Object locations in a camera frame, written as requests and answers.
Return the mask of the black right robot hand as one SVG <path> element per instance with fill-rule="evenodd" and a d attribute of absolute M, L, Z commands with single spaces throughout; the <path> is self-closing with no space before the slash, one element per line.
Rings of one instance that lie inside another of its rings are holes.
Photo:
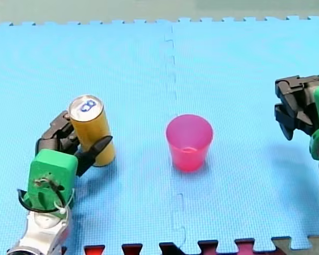
<path fill-rule="evenodd" d="M 274 106 L 275 120 L 287 140 L 292 139 L 294 130 L 313 135 L 319 129 L 314 96 L 318 87 L 319 75 L 296 75 L 275 81 L 275 94 L 281 101 Z"/>

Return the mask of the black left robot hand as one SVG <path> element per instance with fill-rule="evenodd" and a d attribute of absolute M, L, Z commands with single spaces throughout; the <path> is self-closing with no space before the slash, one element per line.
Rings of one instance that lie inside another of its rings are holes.
<path fill-rule="evenodd" d="M 111 135 L 96 141 L 87 151 L 79 149 L 79 139 L 70 122 L 67 111 L 62 111 L 51 123 L 48 130 L 39 138 L 35 146 L 35 154 L 42 149 L 50 149 L 74 155 L 78 159 L 77 176 L 81 177 L 96 161 L 96 157 L 110 144 Z"/>

